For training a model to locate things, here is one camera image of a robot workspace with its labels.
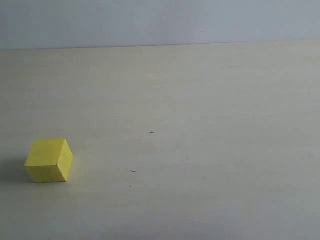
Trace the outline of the yellow cube block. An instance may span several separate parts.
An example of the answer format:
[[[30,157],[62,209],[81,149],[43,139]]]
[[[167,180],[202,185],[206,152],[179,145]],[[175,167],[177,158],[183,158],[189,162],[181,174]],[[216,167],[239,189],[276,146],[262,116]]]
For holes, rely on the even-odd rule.
[[[73,153],[65,138],[34,141],[24,167],[35,183],[67,182]]]

